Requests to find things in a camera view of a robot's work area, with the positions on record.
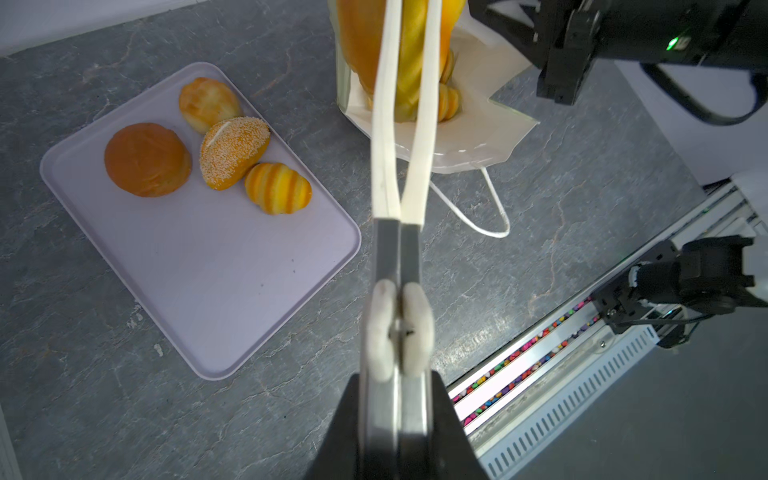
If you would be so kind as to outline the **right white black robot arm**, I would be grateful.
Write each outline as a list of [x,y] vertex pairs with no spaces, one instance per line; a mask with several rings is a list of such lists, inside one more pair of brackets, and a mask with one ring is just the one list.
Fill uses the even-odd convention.
[[[576,103],[597,59],[633,61],[675,104],[704,124],[742,124],[767,104],[764,1],[472,1],[470,15],[539,69],[537,95]],[[719,114],[664,71],[666,65],[745,71],[754,104]],[[596,294],[607,308],[681,304],[704,315],[767,305],[767,249],[739,236],[705,238],[669,260],[635,264]]]

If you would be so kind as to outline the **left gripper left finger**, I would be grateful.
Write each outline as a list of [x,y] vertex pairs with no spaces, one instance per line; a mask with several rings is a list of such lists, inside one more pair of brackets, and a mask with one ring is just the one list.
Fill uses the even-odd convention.
[[344,389],[328,431],[305,479],[353,480],[358,474],[359,375]]

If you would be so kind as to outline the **printed paper gift bag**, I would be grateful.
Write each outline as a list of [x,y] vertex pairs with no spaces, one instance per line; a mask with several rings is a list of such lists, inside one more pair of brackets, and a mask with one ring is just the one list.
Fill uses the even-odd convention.
[[[335,34],[337,102],[341,112],[370,138],[373,99],[368,99],[358,75],[344,60],[335,2],[328,6]],[[431,180],[434,174],[485,172],[506,161],[536,124],[534,119],[492,101],[492,95],[529,63],[499,35],[470,19],[467,4],[453,29],[450,49],[455,66],[449,84],[459,90],[461,107],[452,119],[438,121],[429,193],[437,189]],[[405,183],[416,121],[395,120],[400,185]]]

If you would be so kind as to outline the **brown round fake bun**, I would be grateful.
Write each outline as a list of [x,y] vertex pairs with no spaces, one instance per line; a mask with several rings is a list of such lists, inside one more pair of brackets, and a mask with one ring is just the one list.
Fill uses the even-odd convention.
[[186,183],[192,156],[174,131],[156,123],[137,123],[109,140],[104,165],[122,190],[139,197],[160,197]]

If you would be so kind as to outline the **yellow twisted fake bread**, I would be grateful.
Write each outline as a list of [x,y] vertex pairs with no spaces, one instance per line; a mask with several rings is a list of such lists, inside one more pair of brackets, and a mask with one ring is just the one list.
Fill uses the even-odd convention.
[[[442,3],[438,86],[443,62],[447,50],[450,49],[453,29],[465,5],[466,2],[463,0],[448,0]],[[362,89],[368,99],[372,100],[386,3],[350,0],[336,1],[334,6],[344,60],[358,75]],[[394,113],[395,120],[399,123],[413,122],[417,118],[427,13],[426,1],[414,0],[402,3]]]

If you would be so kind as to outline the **cream and steel tongs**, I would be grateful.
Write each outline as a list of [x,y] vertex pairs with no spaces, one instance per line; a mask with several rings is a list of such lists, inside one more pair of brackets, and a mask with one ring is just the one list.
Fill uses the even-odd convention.
[[394,112],[402,4],[386,4],[372,108],[373,281],[362,322],[358,416],[361,479],[432,475],[431,357],[435,326],[421,285],[438,125],[442,4],[428,4],[420,98],[405,183],[397,179]]

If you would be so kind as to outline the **orange fake croissant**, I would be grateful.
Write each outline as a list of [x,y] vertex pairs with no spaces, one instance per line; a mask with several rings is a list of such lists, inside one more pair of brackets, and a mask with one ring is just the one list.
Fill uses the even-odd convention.
[[206,134],[221,121],[243,115],[234,92],[224,83],[207,77],[184,85],[178,104],[184,120],[200,134]]

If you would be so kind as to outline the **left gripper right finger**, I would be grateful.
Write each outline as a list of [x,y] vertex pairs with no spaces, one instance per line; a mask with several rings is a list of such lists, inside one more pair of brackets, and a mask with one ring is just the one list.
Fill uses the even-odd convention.
[[454,410],[442,377],[431,372],[433,431],[432,479],[488,479]]

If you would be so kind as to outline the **sesame fake bread roll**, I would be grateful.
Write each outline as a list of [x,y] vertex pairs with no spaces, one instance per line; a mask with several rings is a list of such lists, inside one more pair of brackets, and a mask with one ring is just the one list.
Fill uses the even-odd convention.
[[271,131],[254,117],[235,117],[214,124],[200,148],[203,180],[212,189],[230,188],[256,165],[266,152]]

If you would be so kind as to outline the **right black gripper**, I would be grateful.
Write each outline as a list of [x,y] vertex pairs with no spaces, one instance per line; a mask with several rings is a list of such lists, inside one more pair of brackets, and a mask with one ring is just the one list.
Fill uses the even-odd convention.
[[470,16],[499,34],[540,70],[537,96],[576,102],[588,75],[604,1],[470,0]]

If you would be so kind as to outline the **long ridged fake bread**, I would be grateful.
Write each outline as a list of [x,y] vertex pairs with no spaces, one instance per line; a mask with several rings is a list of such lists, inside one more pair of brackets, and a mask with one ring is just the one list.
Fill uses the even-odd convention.
[[460,92],[449,84],[455,66],[455,56],[451,49],[447,50],[439,80],[438,121],[452,119],[461,107]]

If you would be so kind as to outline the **yellow striped fake bread roll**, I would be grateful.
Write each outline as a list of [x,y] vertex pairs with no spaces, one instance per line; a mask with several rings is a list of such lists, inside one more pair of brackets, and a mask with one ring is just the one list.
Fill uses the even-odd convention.
[[298,172],[280,163],[259,163],[245,177],[248,198],[268,215],[290,215],[306,208],[313,190]]

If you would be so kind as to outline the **lavender plastic tray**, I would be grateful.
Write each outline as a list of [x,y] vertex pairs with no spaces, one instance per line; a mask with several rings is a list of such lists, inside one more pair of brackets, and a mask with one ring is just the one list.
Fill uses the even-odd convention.
[[199,77],[225,80],[196,62],[52,147],[40,174],[148,316],[201,378],[231,376],[359,251],[350,215],[279,136],[265,160],[310,180],[309,205],[270,216],[241,185],[209,188],[199,170],[175,192],[142,198],[108,177],[104,151],[141,122],[173,130],[192,154],[202,137],[178,98]]

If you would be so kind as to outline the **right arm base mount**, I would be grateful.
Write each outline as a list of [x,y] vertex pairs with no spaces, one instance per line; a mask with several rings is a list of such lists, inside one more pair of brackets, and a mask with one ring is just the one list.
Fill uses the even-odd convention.
[[599,316],[614,334],[646,324],[645,315],[662,304],[680,304],[679,251],[670,240],[656,243],[590,294]]

